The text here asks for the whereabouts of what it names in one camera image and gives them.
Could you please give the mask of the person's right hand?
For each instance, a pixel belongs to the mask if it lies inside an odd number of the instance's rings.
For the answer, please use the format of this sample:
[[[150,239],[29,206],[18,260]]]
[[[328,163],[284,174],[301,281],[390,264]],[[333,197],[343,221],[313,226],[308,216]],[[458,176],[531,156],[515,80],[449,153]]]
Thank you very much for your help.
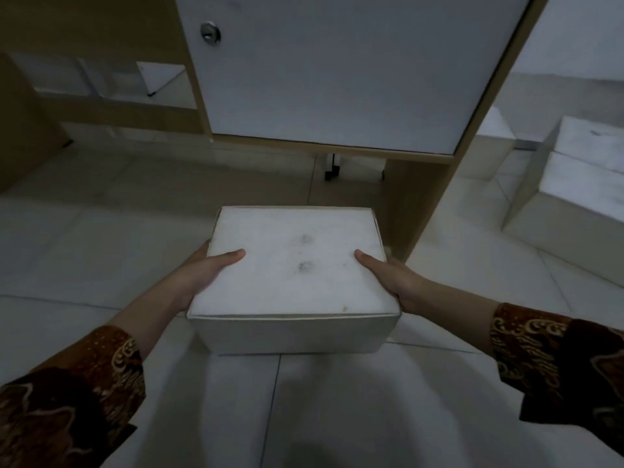
[[[402,310],[409,314],[421,315],[421,293],[427,280],[418,275],[401,261],[390,258],[381,261],[361,250],[355,250],[356,261],[368,269],[381,286],[394,295]]]

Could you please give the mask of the person's left hand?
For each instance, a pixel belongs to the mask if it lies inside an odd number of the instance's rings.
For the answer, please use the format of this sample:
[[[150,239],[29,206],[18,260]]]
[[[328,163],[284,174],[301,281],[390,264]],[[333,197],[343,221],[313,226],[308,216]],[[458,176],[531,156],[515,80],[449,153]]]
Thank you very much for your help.
[[[208,275],[210,245],[211,240],[205,241],[198,250],[165,278],[171,312],[186,311],[195,295],[206,289],[216,279],[212,280]]]

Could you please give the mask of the person's right forearm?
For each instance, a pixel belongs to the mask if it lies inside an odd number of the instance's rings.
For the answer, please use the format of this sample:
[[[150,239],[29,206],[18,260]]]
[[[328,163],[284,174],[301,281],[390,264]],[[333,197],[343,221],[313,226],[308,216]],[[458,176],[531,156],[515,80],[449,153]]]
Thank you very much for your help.
[[[405,310],[493,358],[523,394],[521,421],[581,427],[624,457],[624,330],[422,278],[397,294]]]

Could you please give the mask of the person's left forearm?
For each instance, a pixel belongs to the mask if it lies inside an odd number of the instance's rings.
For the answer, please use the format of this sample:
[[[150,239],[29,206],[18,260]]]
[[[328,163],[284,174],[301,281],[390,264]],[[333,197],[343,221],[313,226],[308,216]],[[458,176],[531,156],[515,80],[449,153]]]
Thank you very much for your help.
[[[0,468],[100,468],[136,430],[143,363],[189,297],[161,282],[0,387]]]

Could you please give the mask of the wooden desk cabinet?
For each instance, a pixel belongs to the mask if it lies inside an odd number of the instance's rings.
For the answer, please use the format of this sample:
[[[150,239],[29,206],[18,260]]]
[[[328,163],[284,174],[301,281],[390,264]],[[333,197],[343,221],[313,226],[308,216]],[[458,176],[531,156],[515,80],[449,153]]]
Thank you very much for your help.
[[[0,190],[60,122],[387,160],[406,261],[549,0],[0,0]],[[10,54],[181,65],[196,109],[35,91]]]

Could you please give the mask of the small white cardboard box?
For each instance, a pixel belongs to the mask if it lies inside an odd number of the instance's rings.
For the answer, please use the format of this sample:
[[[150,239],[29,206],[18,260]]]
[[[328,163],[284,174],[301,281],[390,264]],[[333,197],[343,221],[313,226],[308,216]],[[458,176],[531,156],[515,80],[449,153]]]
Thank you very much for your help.
[[[497,107],[491,107],[466,151],[456,176],[489,181],[514,149],[516,136]]]

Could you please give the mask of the white cabinet door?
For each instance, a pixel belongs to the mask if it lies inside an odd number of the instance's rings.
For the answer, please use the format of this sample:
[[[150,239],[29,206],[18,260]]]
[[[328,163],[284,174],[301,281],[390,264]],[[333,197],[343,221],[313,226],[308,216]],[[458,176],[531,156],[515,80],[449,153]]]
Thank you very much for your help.
[[[213,133],[450,155],[528,1],[176,4]]]

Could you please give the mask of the large white cardboard box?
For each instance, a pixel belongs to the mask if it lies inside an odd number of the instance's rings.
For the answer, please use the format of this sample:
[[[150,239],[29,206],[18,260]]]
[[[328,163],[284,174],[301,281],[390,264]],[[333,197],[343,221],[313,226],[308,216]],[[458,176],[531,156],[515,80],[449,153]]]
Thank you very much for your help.
[[[562,117],[529,161],[502,230],[624,287],[624,128]]]

